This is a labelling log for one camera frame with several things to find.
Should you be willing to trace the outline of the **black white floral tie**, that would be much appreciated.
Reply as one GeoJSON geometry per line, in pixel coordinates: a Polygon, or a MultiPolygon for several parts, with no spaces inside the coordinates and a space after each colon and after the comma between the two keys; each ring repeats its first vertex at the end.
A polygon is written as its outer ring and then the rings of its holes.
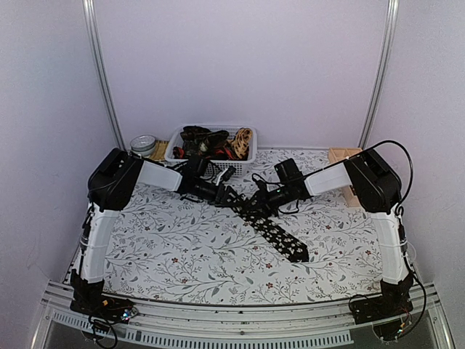
{"type": "Polygon", "coordinates": [[[242,207],[233,207],[232,210],[289,262],[310,261],[307,245],[266,217],[265,214],[258,211],[246,211],[242,207]]]}

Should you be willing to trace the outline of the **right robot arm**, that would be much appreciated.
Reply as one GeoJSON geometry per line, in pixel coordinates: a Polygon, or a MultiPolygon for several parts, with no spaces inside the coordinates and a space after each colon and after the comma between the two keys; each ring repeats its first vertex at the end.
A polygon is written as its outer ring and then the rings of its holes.
{"type": "Polygon", "coordinates": [[[257,192],[246,201],[243,212],[256,222],[277,215],[292,201],[304,201],[343,187],[353,188],[364,210],[371,216],[382,260],[381,296],[356,296],[349,302],[356,324],[364,324],[412,311],[409,290],[414,275],[407,259],[407,239],[402,224],[402,183],[375,148],[349,156],[311,174],[302,174],[293,159],[275,165],[279,183],[275,190],[267,182],[255,181],[257,192]]]}

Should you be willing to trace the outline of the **white plastic basket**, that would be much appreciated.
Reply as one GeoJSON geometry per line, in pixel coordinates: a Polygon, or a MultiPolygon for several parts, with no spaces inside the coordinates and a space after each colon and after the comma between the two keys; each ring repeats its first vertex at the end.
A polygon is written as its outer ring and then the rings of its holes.
{"type": "Polygon", "coordinates": [[[178,127],[172,135],[164,158],[170,164],[181,164],[192,155],[212,161],[208,174],[229,166],[235,167],[235,177],[246,175],[255,162],[258,135],[253,127],[220,125],[187,125],[178,127]]]}

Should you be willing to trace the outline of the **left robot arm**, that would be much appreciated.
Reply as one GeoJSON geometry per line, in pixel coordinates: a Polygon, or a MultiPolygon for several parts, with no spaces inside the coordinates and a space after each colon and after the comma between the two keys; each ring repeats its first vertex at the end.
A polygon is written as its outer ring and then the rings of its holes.
{"type": "Polygon", "coordinates": [[[214,206],[240,208],[244,200],[225,181],[234,167],[221,171],[216,182],[205,180],[210,160],[191,156],[172,167],[114,148],[88,180],[88,208],[82,225],[78,264],[70,277],[74,311],[102,315],[108,307],[121,309],[128,301],[116,301],[102,294],[105,254],[119,213],[126,208],[138,184],[151,185],[191,195],[214,206]]]}

